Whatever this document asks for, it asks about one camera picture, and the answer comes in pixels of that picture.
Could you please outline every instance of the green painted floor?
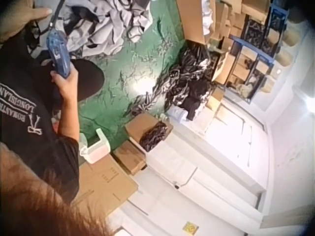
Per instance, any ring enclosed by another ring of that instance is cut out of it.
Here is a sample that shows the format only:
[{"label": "green painted floor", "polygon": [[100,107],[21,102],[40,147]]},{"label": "green painted floor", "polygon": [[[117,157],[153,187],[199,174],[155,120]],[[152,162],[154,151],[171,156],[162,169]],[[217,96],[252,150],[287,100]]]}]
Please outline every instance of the green painted floor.
[{"label": "green painted floor", "polygon": [[[113,57],[91,59],[104,71],[105,84],[99,94],[79,106],[81,132],[90,144],[97,138],[97,128],[102,129],[112,149],[127,139],[124,124],[131,117],[124,114],[129,103],[152,91],[161,71],[175,62],[184,43],[176,0],[151,2],[151,13],[154,22],[141,41],[134,44],[126,39],[124,48]],[[163,99],[151,113],[159,114],[162,107]]]}]

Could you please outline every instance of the blue handheld tool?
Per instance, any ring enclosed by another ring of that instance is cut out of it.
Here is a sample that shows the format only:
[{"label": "blue handheld tool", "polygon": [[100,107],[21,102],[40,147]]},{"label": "blue handheld tool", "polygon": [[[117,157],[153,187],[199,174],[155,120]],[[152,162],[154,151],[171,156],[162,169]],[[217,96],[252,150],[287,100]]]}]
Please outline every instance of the blue handheld tool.
[{"label": "blue handheld tool", "polygon": [[55,14],[50,20],[46,44],[56,72],[67,78],[70,74],[70,55],[66,46],[66,35],[62,31],[55,29],[55,24],[64,2],[65,0],[59,2]]}]

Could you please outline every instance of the sticker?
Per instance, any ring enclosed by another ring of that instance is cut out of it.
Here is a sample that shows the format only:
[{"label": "sticker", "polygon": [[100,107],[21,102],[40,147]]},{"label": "sticker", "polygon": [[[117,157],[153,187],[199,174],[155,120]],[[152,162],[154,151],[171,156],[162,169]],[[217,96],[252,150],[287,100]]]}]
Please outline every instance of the sticker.
[{"label": "sticker", "polygon": [[189,233],[190,235],[194,235],[198,229],[199,229],[199,226],[197,226],[197,225],[195,225],[189,221],[183,227],[183,230],[185,232]]}]

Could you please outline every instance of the logo on shirt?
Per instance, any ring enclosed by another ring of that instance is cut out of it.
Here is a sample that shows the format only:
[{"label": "logo on shirt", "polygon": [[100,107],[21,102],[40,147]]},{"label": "logo on shirt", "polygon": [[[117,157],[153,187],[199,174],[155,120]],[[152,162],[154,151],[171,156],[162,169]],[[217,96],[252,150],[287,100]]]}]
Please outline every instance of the logo on shirt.
[{"label": "logo on shirt", "polygon": [[34,114],[36,104],[18,95],[13,89],[0,83],[0,111],[21,122],[30,120],[28,132],[42,135],[37,127],[40,117]]}]

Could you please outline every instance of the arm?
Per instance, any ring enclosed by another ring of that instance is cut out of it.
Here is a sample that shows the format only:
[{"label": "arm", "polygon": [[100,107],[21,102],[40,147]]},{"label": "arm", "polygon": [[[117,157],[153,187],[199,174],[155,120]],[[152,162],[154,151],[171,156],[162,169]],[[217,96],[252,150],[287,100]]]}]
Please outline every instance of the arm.
[{"label": "arm", "polygon": [[73,138],[79,142],[80,125],[78,116],[78,102],[65,100],[61,110],[61,119],[58,127],[58,134]]},{"label": "arm", "polygon": [[40,20],[52,13],[49,8],[33,9],[33,0],[12,0],[3,7],[0,16],[0,43],[13,37],[32,20]]},{"label": "arm", "polygon": [[80,125],[77,102],[78,71],[75,69],[73,64],[71,64],[71,73],[67,79],[64,79],[55,71],[51,72],[51,76],[63,97],[58,134],[73,138],[79,142]]}]

